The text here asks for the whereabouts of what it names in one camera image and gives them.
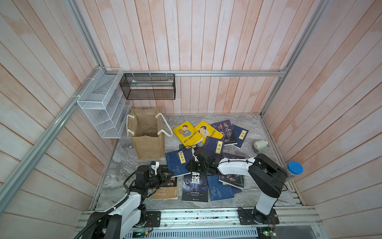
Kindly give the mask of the blue book Han Feizi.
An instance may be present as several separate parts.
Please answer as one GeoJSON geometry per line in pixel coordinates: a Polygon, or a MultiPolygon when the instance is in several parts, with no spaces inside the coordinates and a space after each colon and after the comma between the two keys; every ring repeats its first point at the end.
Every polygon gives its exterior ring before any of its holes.
{"type": "Polygon", "coordinates": [[[173,177],[191,174],[186,166],[194,159],[192,148],[182,148],[165,153],[168,170],[173,172],[173,177]]]}

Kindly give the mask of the brown book Scroll Marked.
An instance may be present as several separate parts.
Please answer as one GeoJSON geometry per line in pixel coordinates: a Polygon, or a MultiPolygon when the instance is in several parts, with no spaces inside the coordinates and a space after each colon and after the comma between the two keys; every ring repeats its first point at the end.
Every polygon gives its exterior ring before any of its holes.
{"type": "Polygon", "coordinates": [[[178,199],[178,179],[171,178],[164,186],[156,190],[151,197],[153,200],[176,200],[178,199]]]}

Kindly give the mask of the brown canvas tote bag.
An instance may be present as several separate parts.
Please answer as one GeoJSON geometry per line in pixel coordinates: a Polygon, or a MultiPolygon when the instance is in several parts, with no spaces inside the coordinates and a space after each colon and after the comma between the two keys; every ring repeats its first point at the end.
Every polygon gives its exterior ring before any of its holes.
{"type": "Polygon", "coordinates": [[[139,160],[165,157],[165,136],[172,137],[173,132],[158,108],[132,109],[127,115],[126,130],[139,160]]]}

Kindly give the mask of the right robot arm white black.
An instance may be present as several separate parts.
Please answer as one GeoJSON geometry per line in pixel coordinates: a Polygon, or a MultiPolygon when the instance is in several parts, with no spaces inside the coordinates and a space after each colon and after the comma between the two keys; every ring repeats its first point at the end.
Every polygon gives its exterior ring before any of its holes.
{"type": "Polygon", "coordinates": [[[270,213],[282,194],[288,178],[286,171],[265,154],[259,153],[256,157],[245,159],[230,159],[213,157],[203,147],[193,149],[194,159],[186,169],[206,176],[216,175],[243,175],[252,177],[261,190],[261,195],[252,211],[256,224],[269,222],[270,213]]]}

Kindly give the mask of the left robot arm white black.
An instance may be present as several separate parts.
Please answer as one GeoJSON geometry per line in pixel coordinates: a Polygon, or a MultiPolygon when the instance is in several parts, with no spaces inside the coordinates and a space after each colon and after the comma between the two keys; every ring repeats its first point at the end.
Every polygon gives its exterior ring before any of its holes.
{"type": "Polygon", "coordinates": [[[138,166],[123,182],[124,197],[104,212],[92,213],[75,238],[124,239],[133,227],[147,225],[144,200],[165,186],[172,176],[174,172],[165,170],[158,162],[138,166]]]}

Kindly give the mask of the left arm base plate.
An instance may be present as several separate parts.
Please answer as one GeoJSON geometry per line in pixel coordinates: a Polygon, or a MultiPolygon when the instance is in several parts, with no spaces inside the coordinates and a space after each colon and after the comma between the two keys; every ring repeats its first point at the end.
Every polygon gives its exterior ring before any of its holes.
{"type": "Polygon", "coordinates": [[[139,225],[144,228],[158,228],[161,222],[161,212],[160,211],[148,211],[145,216],[141,217],[139,225]]]}

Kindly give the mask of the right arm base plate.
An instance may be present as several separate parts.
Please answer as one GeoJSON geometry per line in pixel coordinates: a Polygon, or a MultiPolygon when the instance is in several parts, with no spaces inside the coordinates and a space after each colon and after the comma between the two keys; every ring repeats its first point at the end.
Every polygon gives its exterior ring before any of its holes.
{"type": "Polygon", "coordinates": [[[256,209],[237,209],[240,225],[278,225],[280,223],[279,217],[275,209],[270,211],[270,214],[264,216],[256,211],[256,209]]]}

